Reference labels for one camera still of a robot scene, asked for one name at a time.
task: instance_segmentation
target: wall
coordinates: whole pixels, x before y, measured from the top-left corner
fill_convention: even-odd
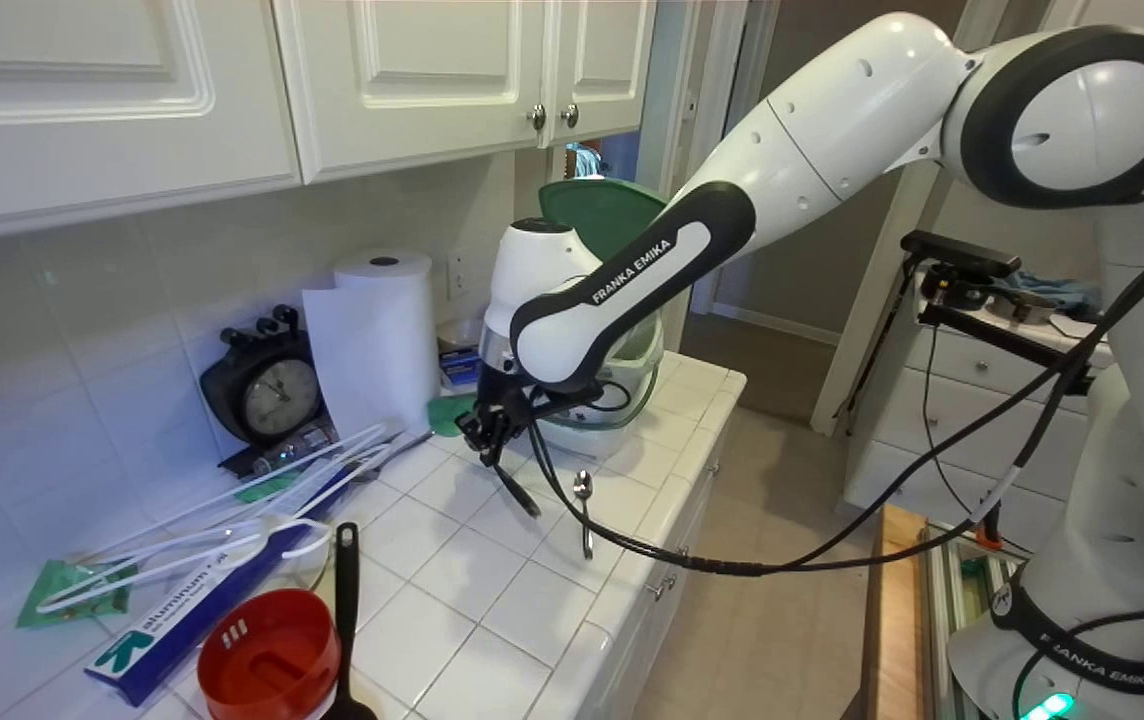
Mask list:
[[[756,97],[768,97],[841,36],[890,8],[927,12],[939,27],[951,27],[959,15],[959,0],[780,0]],[[726,263],[715,286],[715,314],[808,342],[841,342],[890,197],[897,177],[877,180],[832,215],[800,230],[788,243]]]
[[[539,180],[533,156],[0,242],[2,626],[43,555],[122,538],[219,485],[211,466],[237,446],[197,375],[223,352],[223,324],[387,243],[457,260],[457,281],[437,276],[441,321],[473,315],[494,236],[533,204],[514,192],[514,177]]]

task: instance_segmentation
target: green object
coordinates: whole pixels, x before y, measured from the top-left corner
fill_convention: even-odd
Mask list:
[[[959,578],[969,578],[969,582],[989,582],[989,555],[969,555],[969,560],[959,560]]]
[[[460,438],[457,415],[469,412],[473,405],[477,405],[477,394],[427,400],[427,427],[437,438]]]
[[[623,180],[559,180],[539,190],[539,215],[570,225],[601,260],[623,254],[663,207],[659,197]]]
[[[1072,717],[1078,717],[1078,701],[1066,692],[1044,698],[1044,706],[1022,714],[1022,720],[1072,720]]]
[[[48,560],[39,567],[39,582],[28,590],[25,603],[19,603],[19,615],[15,615],[15,629],[48,629],[48,626],[76,626],[76,619],[93,619],[93,615],[116,615],[116,612],[126,612],[126,590],[116,590],[116,591],[105,591],[86,603],[71,603],[63,612],[39,612],[39,603],[53,598],[53,591],[63,591],[71,590],[76,582],[93,578],[93,567],[83,566],[71,566],[71,560]]]
[[[238,504],[272,502],[272,498],[281,498],[297,476],[299,476],[299,473],[281,473],[281,476],[259,481],[259,485],[252,485],[252,488],[238,488],[237,502],[238,502]]]
[[[155,636],[136,629],[122,641],[116,641],[107,652],[99,652],[96,668],[105,668],[107,677],[122,677],[122,668],[136,661],[136,652],[146,652],[152,646],[155,646]]]

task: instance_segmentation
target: backsplash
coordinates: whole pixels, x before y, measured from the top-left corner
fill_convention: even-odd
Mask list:
[[[211,492],[237,450],[197,390],[219,329],[371,248],[437,256],[441,324],[473,315],[533,207],[525,156],[0,242],[0,612],[39,560]]]

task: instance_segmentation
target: white cabinet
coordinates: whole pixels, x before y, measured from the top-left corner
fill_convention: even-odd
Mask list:
[[[634,533],[651,545],[690,552],[695,523],[703,518],[711,485],[721,485],[724,458],[726,458],[726,427],[715,438],[707,459],[700,466],[690,492],[659,498]],[[641,582],[634,603],[618,629],[618,647],[612,647],[606,668],[601,672],[601,692],[590,710],[579,717],[634,717],[651,666],[667,641],[671,619],[678,615],[682,584],[686,584],[682,567],[647,560],[647,578]]]
[[[0,0],[0,233],[623,131],[647,43],[651,0]]]
[[[544,3],[276,0],[304,180],[535,143]]]
[[[276,0],[304,180],[641,125],[651,0]]]
[[[0,233],[293,180],[262,3],[0,0]]]
[[[651,0],[546,0],[544,143],[641,125]]]

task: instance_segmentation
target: paper towel roll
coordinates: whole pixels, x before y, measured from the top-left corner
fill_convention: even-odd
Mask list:
[[[336,431],[427,427],[424,405],[441,390],[433,260],[377,254],[332,281],[332,292],[304,292],[304,324]]]

